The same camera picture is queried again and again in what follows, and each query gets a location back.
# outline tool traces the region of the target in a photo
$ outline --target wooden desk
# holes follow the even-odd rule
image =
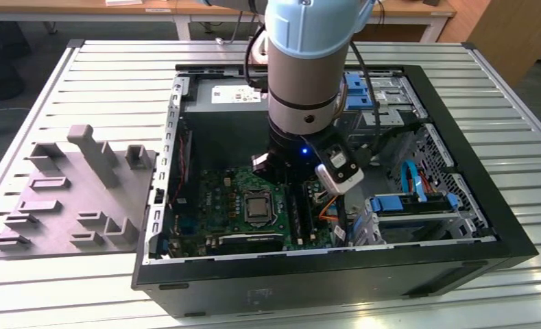
[[[225,22],[235,21],[239,12],[227,8],[207,6],[197,3],[194,0],[177,0],[177,16],[189,22]],[[424,28],[418,32],[414,41],[437,42],[438,36],[444,30],[446,20],[456,15],[456,9],[448,0],[441,0],[440,6],[425,5],[421,0],[386,0],[384,1],[386,25],[420,25]],[[378,24],[380,6],[374,7],[370,24]],[[398,28],[390,29],[392,33],[401,31]]]
[[[0,14],[143,14],[149,16],[154,14],[174,14],[175,4],[177,0],[145,0],[145,3],[141,5],[115,5],[107,7],[105,0],[0,0]],[[162,12],[151,12],[150,9],[165,10]]]
[[[418,0],[386,0],[386,24],[425,25],[421,42],[434,42],[456,10],[446,0],[438,7]],[[142,5],[106,7],[103,0],[0,0],[0,21],[167,21],[177,24],[179,40],[190,40],[190,22],[235,22],[238,11],[194,0],[145,0]],[[378,23],[380,6],[372,24]]]

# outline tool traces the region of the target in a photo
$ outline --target motherboard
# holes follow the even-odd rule
[[[286,185],[273,185],[249,167],[199,172],[197,216],[175,216],[169,249],[174,256],[207,256],[330,247],[330,227],[318,214],[325,198],[317,181],[305,182],[311,233],[302,239],[293,221]]]

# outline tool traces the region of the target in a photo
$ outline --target floor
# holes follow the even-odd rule
[[[8,101],[0,101],[0,108],[30,108],[36,101],[46,80],[52,72],[56,61],[64,51],[68,40],[84,38],[92,40],[175,40],[177,31],[170,23],[59,23],[59,32],[48,35],[40,23],[20,23],[28,39],[32,54],[15,61],[20,76],[26,80],[26,91]],[[214,29],[213,34],[198,23],[191,23],[194,40],[211,40],[215,37],[231,39],[235,24],[225,23]],[[237,39],[245,40],[251,34],[250,24],[242,23],[237,31]],[[541,120],[541,65],[537,64],[516,88],[518,96]],[[12,142],[14,135],[22,125],[26,111],[0,112],[0,159]]]

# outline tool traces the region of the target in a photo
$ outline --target aluminum worktable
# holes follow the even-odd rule
[[[175,64],[239,64],[245,48],[185,41],[86,41],[67,48],[0,163],[0,230],[34,168],[23,158],[35,142],[72,148],[68,126],[92,121],[96,139],[114,150],[134,143],[155,149]],[[369,64],[424,67],[540,255],[441,297],[182,321],[131,290],[135,254],[0,261],[0,327],[541,327],[541,124],[476,50],[418,43],[362,43],[360,50]],[[243,322],[221,324],[229,321]]]

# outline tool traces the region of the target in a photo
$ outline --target table leg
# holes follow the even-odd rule
[[[438,36],[444,31],[446,20],[446,17],[432,17],[424,36],[421,37],[421,42],[437,42]]]
[[[43,22],[48,34],[56,33],[56,22]]]
[[[174,22],[177,25],[177,34],[179,40],[190,40],[191,32],[189,31],[189,23],[191,22],[189,15],[175,15]]]

